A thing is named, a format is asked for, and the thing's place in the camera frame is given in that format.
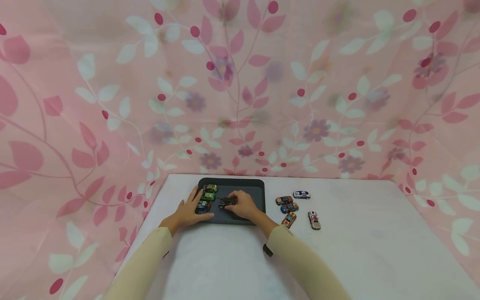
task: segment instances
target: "table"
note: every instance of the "table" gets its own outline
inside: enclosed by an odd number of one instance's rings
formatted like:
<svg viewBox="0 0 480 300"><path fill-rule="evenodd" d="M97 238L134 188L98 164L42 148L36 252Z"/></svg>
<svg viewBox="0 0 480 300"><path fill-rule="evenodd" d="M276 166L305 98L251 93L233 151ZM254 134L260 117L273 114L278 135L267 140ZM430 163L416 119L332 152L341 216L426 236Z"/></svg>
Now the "table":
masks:
<svg viewBox="0 0 480 300"><path fill-rule="evenodd" d="M203 177L168 176L122 266ZM266 213L277 223L284 215L276 197L311 193L310 200L297 200L291 231L322 257L352 299L480 299L479 288L390 181L232 178L263 180ZM310 228L310 210L319 215L319 231ZM265 242L253 226L199 224L178 232L147 299L307 299L277 257L264 254Z"/></svg>

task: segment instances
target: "right hand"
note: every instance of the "right hand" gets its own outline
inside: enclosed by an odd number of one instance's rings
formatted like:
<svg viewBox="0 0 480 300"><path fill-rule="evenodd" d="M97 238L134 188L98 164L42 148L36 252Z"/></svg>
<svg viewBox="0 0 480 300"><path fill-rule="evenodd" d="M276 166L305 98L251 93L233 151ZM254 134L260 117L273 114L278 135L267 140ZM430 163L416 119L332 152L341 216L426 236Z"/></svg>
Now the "right hand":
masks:
<svg viewBox="0 0 480 300"><path fill-rule="evenodd" d="M235 197L237 198L237 204L225 206L226 210L233 212L239 217L249 219L250 221L255 216L255 214L260 212L260 210L253 202L252 197L250 197L250 195L248 195L246 192L233 191L230 193L230 195L228 195L228 198L230 199L233 199Z"/></svg>

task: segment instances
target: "toy car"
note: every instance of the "toy car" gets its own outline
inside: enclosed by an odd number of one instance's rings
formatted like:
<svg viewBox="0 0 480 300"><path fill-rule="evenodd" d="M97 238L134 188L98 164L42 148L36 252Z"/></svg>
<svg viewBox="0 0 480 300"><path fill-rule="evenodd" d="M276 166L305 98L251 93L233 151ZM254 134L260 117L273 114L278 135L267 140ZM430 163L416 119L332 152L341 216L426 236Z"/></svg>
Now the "toy car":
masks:
<svg viewBox="0 0 480 300"><path fill-rule="evenodd" d="M202 201L214 201L215 200L215 194L212 192L204 192L202 197L200 198Z"/></svg>
<svg viewBox="0 0 480 300"><path fill-rule="evenodd" d="M237 199L231 199L228 197L220 199L220 203L218 204L218 207L220 208L225 208L227 205L235 205L237 204Z"/></svg>
<svg viewBox="0 0 480 300"><path fill-rule="evenodd" d="M316 212L308 212L308 219L310 220L310 226L312 229L320 230L322 228L322 225L320 225L320 222L318 221L318 215Z"/></svg>
<svg viewBox="0 0 480 300"><path fill-rule="evenodd" d="M204 185L204 192L216 192L218 187L216 184L206 184Z"/></svg>
<svg viewBox="0 0 480 300"><path fill-rule="evenodd" d="M299 205L296 204L295 202L294 202L294 203L285 204L285 205L282 205L282 206L280 207L280 210L281 210L282 213L284 213L284 214L287 214L287 213L289 213L289 212L296 212L298 209L299 209Z"/></svg>
<svg viewBox="0 0 480 300"><path fill-rule="evenodd" d="M295 199L310 199L310 193L307 191L296 191L293 192L293 197L295 197Z"/></svg>
<svg viewBox="0 0 480 300"><path fill-rule="evenodd" d="M287 228L290 228L292 226L293 221L297 218L297 215L295 213L288 213L288 215L285 216L285 218L282 221L282 224L287 226Z"/></svg>
<svg viewBox="0 0 480 300"><path fill-rule="evenodd" d="M293 202L293 198L291 196L283 196L283 197L278 197L275 199L275 203L277 205L284 205L284 204L289 204Z"/></svg>

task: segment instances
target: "hand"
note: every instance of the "hand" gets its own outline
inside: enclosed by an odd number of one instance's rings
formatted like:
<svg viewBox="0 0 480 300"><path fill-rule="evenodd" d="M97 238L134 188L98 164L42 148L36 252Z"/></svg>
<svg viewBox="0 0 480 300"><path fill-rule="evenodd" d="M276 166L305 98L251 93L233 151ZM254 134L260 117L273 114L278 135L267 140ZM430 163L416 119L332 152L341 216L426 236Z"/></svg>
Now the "hand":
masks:
<svg viewBox="0 0 480 300"><path fill-rule="evenodd" d="M180 201L179 207L177 210L170 216L166 217L159 227L167 227L170 230L171 235L173 236L178 228L190 226L196 224L200 221L205 221L210 218L213 218L214 214L201 214L198 215L195 213L197 205L202 197L203 189L198 192L198 195L195 197L195 192L197 191L198 185L196 185L187 201Z"/></svg>
<svg viewBox="0 0 480 300"><path fill-rule="evenodd" d="M228 195L230 199L237 198L237 204L236 205L228 205L225 206L226 210L229 210L236 214L239 217L249 219L252 221L252 219L257 215L260 210L257 208L255 203L253 202L252 197L248 195L244 191L233 191Z"/></svg>

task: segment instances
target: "beige shirt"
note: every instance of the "beige shirt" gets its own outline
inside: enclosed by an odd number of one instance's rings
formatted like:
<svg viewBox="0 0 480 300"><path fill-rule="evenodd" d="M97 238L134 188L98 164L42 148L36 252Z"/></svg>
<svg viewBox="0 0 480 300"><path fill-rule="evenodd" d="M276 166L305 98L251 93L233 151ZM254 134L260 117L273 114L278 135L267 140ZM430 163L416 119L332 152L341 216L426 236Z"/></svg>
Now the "beige shirt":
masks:
<svg viewBox="0 0 480 300"><path fill-rule="evenodd" d="M172 245L165 227L154 229L117 275L103 300L143 300ZM285 226L272 230L267 247L287 266L311 300L349 300L330 268Z"/></svg>

